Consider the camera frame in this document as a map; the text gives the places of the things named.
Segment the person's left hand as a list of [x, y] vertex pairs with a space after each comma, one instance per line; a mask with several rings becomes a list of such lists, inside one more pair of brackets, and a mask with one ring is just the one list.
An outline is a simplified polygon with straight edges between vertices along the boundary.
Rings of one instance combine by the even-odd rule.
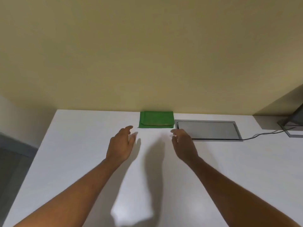
[[133, 126], [127, 126], [110, 139], [106, 153], [106, 161], [114, 164], [122, 164], [128, 159], [133, 148], [128, 148], [128, 139]]

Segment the person's right hand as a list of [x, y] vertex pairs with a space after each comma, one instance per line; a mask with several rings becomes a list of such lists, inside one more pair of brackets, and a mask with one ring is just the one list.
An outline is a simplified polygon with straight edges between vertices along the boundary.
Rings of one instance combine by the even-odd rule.
[[198, 158], [198, 152], [191, 137], [185, 131], [185, 138], [178, 144], [173, 144], [176, 155], [186, 164], [192, 163]]

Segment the person's right forearm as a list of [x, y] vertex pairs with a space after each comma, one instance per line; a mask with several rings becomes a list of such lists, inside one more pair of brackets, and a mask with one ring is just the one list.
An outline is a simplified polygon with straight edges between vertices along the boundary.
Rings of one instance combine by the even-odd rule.
[[199, 156], [184, 162], [199, 178], [229, 227], [301, 227], [269, 203], [218, 172]]

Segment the person's left forearm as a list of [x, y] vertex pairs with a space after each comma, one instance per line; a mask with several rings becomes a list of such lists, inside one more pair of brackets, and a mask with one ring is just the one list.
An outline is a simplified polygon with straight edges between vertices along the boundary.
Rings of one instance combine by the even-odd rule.
[[106, 157], [14, 227], [82, 227], [102, 189], [125, 160], [122, 157]]

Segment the folded green cloth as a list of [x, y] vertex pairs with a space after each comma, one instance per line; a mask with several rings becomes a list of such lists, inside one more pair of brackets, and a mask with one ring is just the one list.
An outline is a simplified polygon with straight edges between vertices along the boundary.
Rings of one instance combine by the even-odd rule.
[[173, 128], [175, 125], [172, 111], [141, 111], [138, 128]]

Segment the grey monitor stand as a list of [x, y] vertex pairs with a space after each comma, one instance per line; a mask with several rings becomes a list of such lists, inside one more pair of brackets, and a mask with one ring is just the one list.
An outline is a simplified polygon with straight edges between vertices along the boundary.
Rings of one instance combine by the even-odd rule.
[[278, 121], [278, 125], [290, 138], [303, 138], [302, 134], [291, 134], [290, 131], [303, 132], [303, 104], [301, 104], [290, 116]]

